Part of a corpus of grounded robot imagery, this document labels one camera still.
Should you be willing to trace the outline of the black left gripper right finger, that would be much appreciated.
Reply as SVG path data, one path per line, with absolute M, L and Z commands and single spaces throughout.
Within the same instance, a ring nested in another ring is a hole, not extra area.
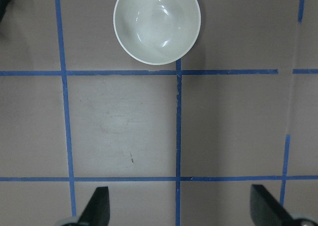
M 251 185 L 251 219 L 255 226 L 300 226 L 261 184 Z

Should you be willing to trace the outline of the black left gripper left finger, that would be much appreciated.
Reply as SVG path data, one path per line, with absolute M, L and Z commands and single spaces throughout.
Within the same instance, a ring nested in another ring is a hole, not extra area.
M 97 187 L 86 208 L 76 222 L 77 226 L 107 226 L 110 221 L 108 187 Z

